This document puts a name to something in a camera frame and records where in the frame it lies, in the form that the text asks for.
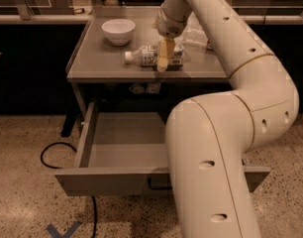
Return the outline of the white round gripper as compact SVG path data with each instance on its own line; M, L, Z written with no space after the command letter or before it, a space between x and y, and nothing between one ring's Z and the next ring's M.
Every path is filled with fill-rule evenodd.
M165 72L175 48L174 38L179 37L188 22L188 12L176 6L162 4L157 12L155 26L158 33L165 37L158 43L157 70Z

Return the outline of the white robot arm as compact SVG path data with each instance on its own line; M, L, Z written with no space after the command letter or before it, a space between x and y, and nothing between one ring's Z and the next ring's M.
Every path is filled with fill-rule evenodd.
M195 15L232 88L177 104L165 126L183 238L261 238L242 156L282 136L298 114L290 75L225 0L164 0L158 32L180 36Z

